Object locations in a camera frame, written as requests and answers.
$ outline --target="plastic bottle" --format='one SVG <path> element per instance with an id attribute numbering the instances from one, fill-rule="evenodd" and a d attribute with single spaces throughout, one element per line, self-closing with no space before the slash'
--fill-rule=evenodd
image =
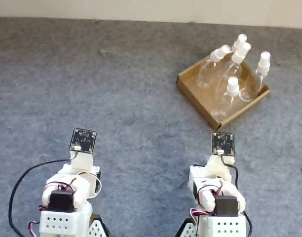
<path id="1" fill-rule="evenodd" d="M 220 61 L 224 58 L 225 55 L 230 53 L 230 47 L 228 45 L 223 45 L 220 48 L 217 48 L 210 54 L 210 57 L 204 60 L 202 67 L 198 73 L 198 77 L 195 80 L 195 84 L 198 87 L 208 89 L 213 80 L 212 75 L 220 67 Z"/>
<path id="2" fill-rule="evenodd" d="M 231 56 L 231 61 L 227 62 L 224 67 L 217 71 L 218 83 L 215 90 L 216 98 L 226 90 L 227 80 L 229 77 L 237 77 L 239 80 L 242 80 L 241 63 L 250 49 L 251 45 L 247 42 L 244 42 L 243 46 L 235 51 L 235 53 Z"/>
<path id="3" fill-rule="evenodd" d="M 264 86 L 264 78 L 266 78 L 270 67 L 270 53 L 262 52 L 261 58 L 255 72 L 249 75 L 240 90 L 240 99 L 245 102 L 254 100 Z"/>
<path id="4" fill-rule="evenodd" d="M 226 90 L 216 99 L 216 107 L 211 111 L 212 117 L 218 122 L 225 120 L 231 115 L 235 98 L 240 92 L 238 78 L 229 77 L 227 81 Z"/>

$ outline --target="gray carpet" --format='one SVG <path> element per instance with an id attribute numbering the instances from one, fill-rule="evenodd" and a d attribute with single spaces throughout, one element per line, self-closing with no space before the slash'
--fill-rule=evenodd
<path id="1" fill-rule="evenodd" d="M 0 18 L 0 237 L 14 183 L 29 166 L 69 157 L 74 127 L 100 132 L 103 190 L 92 201 L 115 237 L 174 236 L 194 206 L 189 165 L 204 164 L 211 128 L 176 75 L 244 32 L 254 66 L 272 53 L 261 104 L 224 131 L 236 136 L 239 187 L 255 237 L 302 237 L 302 30 L 184 23 Z M 14 222 L 39 219 L 47 178 L 20 185 Z"/>

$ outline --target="cardboard box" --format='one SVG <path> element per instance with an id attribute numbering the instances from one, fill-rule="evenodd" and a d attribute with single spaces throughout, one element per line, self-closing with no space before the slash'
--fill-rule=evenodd
<path id="1" fill-rule="evenodd" d="M 235 120 L 242 113 L 247 111 L 249 108 L 260 102 L 266 95 L 269 94 L 269 88 L 267 85 L 264 85 L 263 89 L 260 91 L 259 95 L 255 100 L 245 105 L 243 108 L 234 112 L 230 117 L 225 119 L 222 122 L 216 121 L 211 115 L 210 111 L 214 107 L 211 102 L 211 98 L 208 97 L 205 93 L 202 93 L 202 89 L 198 88 L 195 83 L 195 77 L 198 75 L 198 72 L 201 68 L 202 60 L 187 68 L 178 74 L 177 77 L 177 87 L 181 92 L 189 99 L 189 101 L 195 106 L 195 108 L 206 118 L 208 123 L 216 131 L 224 128 L 233 120 Z M 249 67 L 242 63 L 242 79 L 245 80 L 247 76 L 251 73 Z"/>

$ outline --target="white spray cap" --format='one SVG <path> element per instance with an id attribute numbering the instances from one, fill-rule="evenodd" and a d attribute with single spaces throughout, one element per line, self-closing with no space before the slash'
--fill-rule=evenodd
<path id="1" fill-rule="evenodd" d="M 250 51 L 251 45 L 248 42 L 244 42 L 242 47 L 240 47 L 235 53 L 232 55 L 231 59 L 233 62 L 240 64 L 245 59 L 245 56 Z"/>
<path id="2" fill-rule="evenodd" d="M 218 63 L 222 60 L 228 53 L 230 53 L 230 47 L 228 45 L 222 45 L 210 54 L 210 60 Z"/>
<path id="3" fill-rule="evenodd" d="M 267 51 L 262 52 L 257 71 L 262 74 L 268 73 L 270 67 L 269 60 L 270 60 L 270 53 Z"/>
<path id="4" fill-rule="evenodd" d="M 236 41 L 233 43 L 231 47 L 231 51 L 233 53 L 237 51 L 240 47 L 243 46 L 243 44 L 246 42 L 247 39 L 248 38 L 245 34 L 239 34 L 238 38 L 236 39 Z"/>
<path id="5" fill-rule="evenodd" d="M 227 89 L 227 92 L 230 96 L 232 96 L 232 97 L 237 96 L 240 92 L 238 78 L 229 77 L 228 78 L 228 86 L 226 87 L 226 89 Z"/>

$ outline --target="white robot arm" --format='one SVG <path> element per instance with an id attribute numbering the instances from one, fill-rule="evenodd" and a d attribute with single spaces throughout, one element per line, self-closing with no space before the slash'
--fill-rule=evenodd
<path id="1" fill-rule="evenodd" d="M 96 131 L 74 130 L 70 144 L 71 164 L 64 164 L 47 180 L 42 194 L 40 237 L 109 236 L 101 219 L 91 223 L 92 206 L 87 201 L 96 197 L 102 187 L 100 168 L 93 166 L 96 135 Z"/>
<path id="2" fill-rule="evenodd" d="M 234 135 L 212 133 L 207 164 L 191 165 L 189 170 L 188 187 L 197 207 L 190 209 L 191 218 L 184 221 L 176 237 L 246 237 L 246 203 L 231 183 L 228 166 L 233 164 Z"/>

